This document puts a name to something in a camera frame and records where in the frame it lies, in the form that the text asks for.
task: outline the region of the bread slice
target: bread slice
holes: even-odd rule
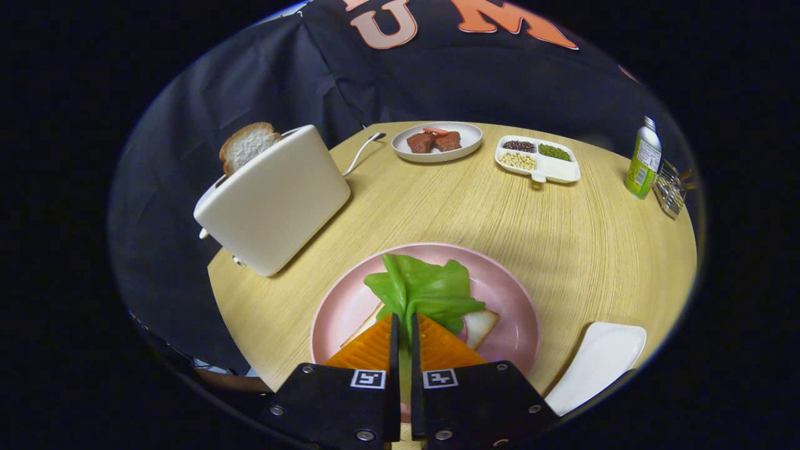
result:
[[[275,132],[271,123],[256,122],[235,132],[222,144],[219,160],[222,171],[230,177],[251,159],[272,147],[283,137]]]
[[[375,308],[375,311],[372,311],[372,314],[370,314],[370,316],[364,320],[364,323],[361,324],[361,327],[359,327],[358,330],[356,330],[355,333],[347,338],[344,344],[339,347],[344,348],[344,346],[352,342],[367,328],[373,326],[377,321],[376,317],[378,316],[378,311],[381,311],[382,307],[383,303],[379,303]],[[465,314],[464,328],[466,329],[466,346],[471,350],[477,350],[478,346],[483,343],[483,340],[486,339],[498,320],[500,320],[500,315],[488,309]]]
[[[466,346],[472,350],[477,350],[498,320],[500,320],[500,315],[488,309],[465,314]]]
[[[367,317],[367,318],[366,318],[366,320],[364,320],[364,323],[362,323],[362,324],[361,324],[361,327],[359,327],[359,328],[358,328],[358,330],[356,330],[356,331],[355,331],[355,333],[353,333],[353,334],[352,334],[352,335],[351,335],[349,338],[347,338],[347,340],[345,341],[345,343],[344,343],[344,344],[342,344],[342,345],[341,345],[341,346],[339,346],[339,347],[340,347],[340,348],[343,348],[344,346],[346,346],[347,344],[349,344],[350,342],[352,342],[352,341],[353,341],[355,338],[357,338],[357,337],[358,337],[358,335],[360,335],[361,333],[363,333],[364,331],[366,331],[366,329],[367,329],[367,328],[369,328],[369,327],[371,327],[371,326],[375,325],[375,322],[377,322],[377,321],[378,321],[378,320],[377,320],[377,317],[378,317],[378,311],[381,311],[381,308],[382,308],[382,307],[383,307],[383,303],[378,303],[378,307],[376,307],[376,308],[375,308],[375,311],[372,311],[372,314],[370,314],[370,316],[369,316],[369,317]]]

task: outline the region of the black backdrop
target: black backdrop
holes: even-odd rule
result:
[[[9,145],[33,153],[10,155],[15,172],[7,210],[20,214],[8,222],[19,239],[6,266],[21,270],[9,283],[19,319],[6,332],[21,337],[12,346],[9,373],[22,388],[10,389],[11,447],[275,448],[155,362],[125,316],[103,235],[118,157],[109,148],[122,147],[177,73],[275,6],[135,8],[34,10],[10,28],[18,36],[9,57],[10,110],[22,120],[12,124],[17,133]],[[779,287],[790,279],[789,266],[774,258],[779,247],[762,239],[770,233],[788,244],[780,205],[796,190],[777,183],[743,187],[738,176],[746,174],[746,155],[737,147],[754,138],[765,147],[776,143],[770,136],[779,136],[791,94],[776,97],[786,100],[777,107],[754,99],[774,95],[776,70],[762,68],[788,57],[776,43],[786,42],[785,24],[796,10],[764,17],[757,8],[708,10],[694,2],[530,8],[607,50],[650,84],[701,164],[715,168],[706,172],[714,207],[712,265],[690,319],[639,377],[542,446],[790,448],[794,439],[796,447],[788,417],[796,409],[789,386],[797,365],[774,344],[796,329],[782,308],[797,292]],[[771,26],[755,38],[752,31],[766,23]],[[52,186],[51,179],[64,183]],[[48,223],[62,226],[53,230]],[[757,285],[747,289],[752,280]]]

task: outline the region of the cheese slice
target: cheese slice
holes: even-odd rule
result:
[[[388,315],[368,327],[324,365],[334,368],[389,370],[392,316]]]
[[[467,347],[447,328],[423,314],[417,314],[417,317],[421,370],[444,370],[486,363],[486,360]]]

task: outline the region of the sandwich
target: sandwich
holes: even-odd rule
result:
[[[376,318],[378,316],[378,311],[381,311],[382,307],[383,303],[379,303],[375,310],[372,311],[372,314],[370,314],[370,316],[364,320],[364,323],[361,324],[361,327],[359,327],[355,333],[347,338],[341,347],[346,346],[352,340],[358,337],[358,335],[363,333],[367,328],[374,325],[377,321]],[[483,340],[486,339],[486,337],[494,328],[494,325],[497,324],[498,320],[500,320],[500,315],[494,311],[482,309],[481,311],[465,314],[463,319],[464,328],[466,329],[466,346],[472,350],[478,350],[478,347],[483,343]]]

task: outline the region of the round table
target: round table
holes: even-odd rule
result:
[[[421,123],[374,124],[331,149],[344,171],[371,135],[386,133],[346,177],[348,203],[277,275],[261,277],[238,266],[225,248],[209,264],[226,326],[264,382],[277,390],[297,364],[310,361],[314,313],[339,277],[370,255],[416,242],[468,247],[519,278],[541,324],[528,380],[542,396],[569,366],[592,322],[644,327],[647,344],[637,365],[646,361],[694,283],[698,254],[687,212],[672,220],[654,195],[640,200],[628,192],[622,180],[629,159],[539,131],[475,123],[483,143],[465,158],[436,164],[400,159],[391,139]],[[503,135],[569,147],[581,178],[539,184],[503,170],[494,161]]]

